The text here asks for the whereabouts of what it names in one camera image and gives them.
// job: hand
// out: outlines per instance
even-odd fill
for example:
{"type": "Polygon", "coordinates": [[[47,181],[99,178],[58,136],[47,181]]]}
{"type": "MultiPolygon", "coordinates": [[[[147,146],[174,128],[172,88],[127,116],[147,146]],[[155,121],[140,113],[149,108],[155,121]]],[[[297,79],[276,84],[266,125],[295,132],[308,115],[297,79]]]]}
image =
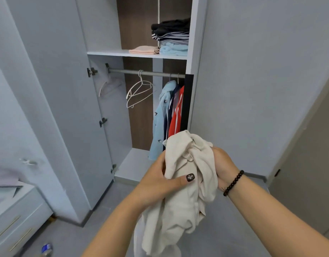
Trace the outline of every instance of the hand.
{"type": "Polygon", "coordinates": [[[164,156],[165,151],[163,151],[158,159],[151,165],[140,183],[130,194],[134,200],[139,202],[143,210],[164,199],[166,195],[171,192],[183,188],[195,178],[194,174],[188,174],[187,176],[167,180],[163,176],[165,172],[164,156]]]}
{"type": "Polygon", "coordinates": [[[223,149],[212,147],[212,151],[214,154],[215,171],[218,176],[218,189],[224,191],[238,175],[239,169],[223,149]]]}

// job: gold drawer handle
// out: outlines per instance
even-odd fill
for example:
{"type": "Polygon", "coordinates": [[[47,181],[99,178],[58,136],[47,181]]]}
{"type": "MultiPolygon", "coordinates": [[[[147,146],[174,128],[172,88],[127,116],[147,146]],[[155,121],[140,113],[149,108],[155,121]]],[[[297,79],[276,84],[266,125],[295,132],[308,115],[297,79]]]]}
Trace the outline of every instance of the gold drawer handle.
{"type": "Polygon", "coordinates": [[[19,244],[21,242],[21,240],[23,240],[23,238],[32,230],[32,228],[29,229],[29,231],[26,232],[25,235],[22,236],[21,239],[19,239],[19,241],[9,250],[9,251],[12,251],[16,246],[17,244],[19,244]]]}
{"type": "Polygon", "coordinates": [[[8,230],[9,227],[12,226],[12,225],[13,225],[13,224],[14,224],[14,223],[15,223],[20,217],[21,217],[21,216],[17,216],[16,219],[13,220],[12,223],[11,223],[8,227],[6,227],[6,228],[4,229],[4,231],[2,231],[2,232],[0,233],[0,236],[1,236],[6,230],[8,230]]]}

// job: painted fingernail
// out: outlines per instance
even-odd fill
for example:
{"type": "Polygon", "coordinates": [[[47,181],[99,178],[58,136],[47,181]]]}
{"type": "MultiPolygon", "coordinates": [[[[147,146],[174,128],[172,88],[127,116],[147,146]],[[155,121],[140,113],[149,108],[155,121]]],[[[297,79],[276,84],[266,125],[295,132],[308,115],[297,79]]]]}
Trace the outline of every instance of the painted fingernail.
{"type": "Polygon", "coordinates": [[[193,179],[195,179],[195,176],[193,173],[190,173],[186,176],[186,179],[188,182],[191,182],[193,179]]]}

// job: pink towel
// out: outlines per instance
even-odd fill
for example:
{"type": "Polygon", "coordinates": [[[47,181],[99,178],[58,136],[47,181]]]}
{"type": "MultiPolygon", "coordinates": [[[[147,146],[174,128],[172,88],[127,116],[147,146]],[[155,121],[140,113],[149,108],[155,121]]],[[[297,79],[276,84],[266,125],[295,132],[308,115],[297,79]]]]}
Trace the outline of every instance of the pink towel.
{"type": "Polygon", "coordinates": [[[132,54],[158,54],[160,52],[159,47],[153,46],[139,46],[133,50],[129,50],[132,54]]]}

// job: beaded bracelet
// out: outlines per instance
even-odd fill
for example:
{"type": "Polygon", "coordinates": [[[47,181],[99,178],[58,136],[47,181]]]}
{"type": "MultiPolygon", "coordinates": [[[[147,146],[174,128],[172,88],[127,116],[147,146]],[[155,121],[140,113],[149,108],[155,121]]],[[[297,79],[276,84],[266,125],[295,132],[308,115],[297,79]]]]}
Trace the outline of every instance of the beaded bracelet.
{"type": "Polygon", "coordinates": [[[237,181],[240,179],[240,177],[242,177],[243,174],[244,174],[244,170],[241,170],[239,172],[239,174],[237,175],[237,177],[235,178],[235,180],[231,183],[231,185],[229,185],[227,187],[227,189],[225,189],[225,191],[223,193],[224,197],[227,196],[227,194],[229,193],[229,191],[231,190],[231,188],[233,188],[233,186],[237,183],[237,181]]]}

